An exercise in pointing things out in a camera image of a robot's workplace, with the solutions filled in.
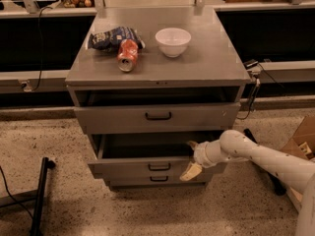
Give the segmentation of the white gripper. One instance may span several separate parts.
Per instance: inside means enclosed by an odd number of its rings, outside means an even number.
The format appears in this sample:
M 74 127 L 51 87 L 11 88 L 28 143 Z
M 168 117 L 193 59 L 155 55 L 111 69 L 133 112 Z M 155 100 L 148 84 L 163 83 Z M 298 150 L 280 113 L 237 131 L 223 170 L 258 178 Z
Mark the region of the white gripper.
M 190 162 L 186 170 L 180 175 L 180 180 L 184 182 L 197 177 L 202 172 L 203 167 L 210 168 L 216 166 L 221 159 L 219 141 L 203 142 L 200 144 L 195 141 L 188 141 L 187 145 L 194 150 L 194 159 L 197 163 Z

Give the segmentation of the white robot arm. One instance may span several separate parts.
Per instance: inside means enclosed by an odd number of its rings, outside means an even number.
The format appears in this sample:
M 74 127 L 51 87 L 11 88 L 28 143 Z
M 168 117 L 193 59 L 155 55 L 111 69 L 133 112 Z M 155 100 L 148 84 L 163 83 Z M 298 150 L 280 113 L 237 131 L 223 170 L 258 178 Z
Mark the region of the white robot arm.
M 219 163 L 248 159 L 302 195 L 295 236 L 314 236 L 315 232 L 315 163 L 300 157 L 260 146 L 244 134 L 224 131 L 218 140 L 200 144 L 189 141 L 194 161 L 181 174 L 181 181 L 190 181 L 204 168 Z

